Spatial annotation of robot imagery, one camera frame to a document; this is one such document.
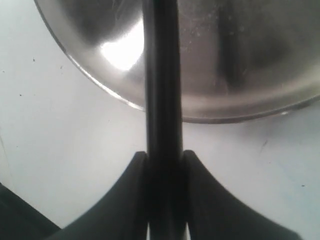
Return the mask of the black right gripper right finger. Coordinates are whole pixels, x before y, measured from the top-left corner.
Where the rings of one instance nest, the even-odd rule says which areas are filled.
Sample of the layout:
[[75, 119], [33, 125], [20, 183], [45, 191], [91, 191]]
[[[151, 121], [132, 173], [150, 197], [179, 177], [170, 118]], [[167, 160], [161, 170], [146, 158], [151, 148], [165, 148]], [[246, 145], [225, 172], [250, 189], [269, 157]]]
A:
[[197, 155], [183, 153], [188, 216], [193, 240], [299, 240], [300, 235], [266, 218], [234, 197]]

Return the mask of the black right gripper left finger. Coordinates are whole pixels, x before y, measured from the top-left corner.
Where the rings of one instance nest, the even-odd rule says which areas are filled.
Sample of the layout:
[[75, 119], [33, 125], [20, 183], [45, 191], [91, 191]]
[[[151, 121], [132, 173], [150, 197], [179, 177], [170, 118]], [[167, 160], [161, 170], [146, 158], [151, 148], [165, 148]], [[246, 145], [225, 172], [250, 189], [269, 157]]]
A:
[[145, 240], [147, 154], [136, 152], [128, 167], [91, 209], [50, 236], [51, 240]]

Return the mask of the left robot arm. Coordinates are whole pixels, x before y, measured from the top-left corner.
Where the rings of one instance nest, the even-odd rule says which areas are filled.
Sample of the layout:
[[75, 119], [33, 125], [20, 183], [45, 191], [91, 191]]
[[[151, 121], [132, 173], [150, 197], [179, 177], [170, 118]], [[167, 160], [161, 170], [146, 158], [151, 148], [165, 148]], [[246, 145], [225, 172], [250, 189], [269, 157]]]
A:
[[2, 240], [44, 240], [61, 228], [39, 211], [0, 185], [0, 238]]

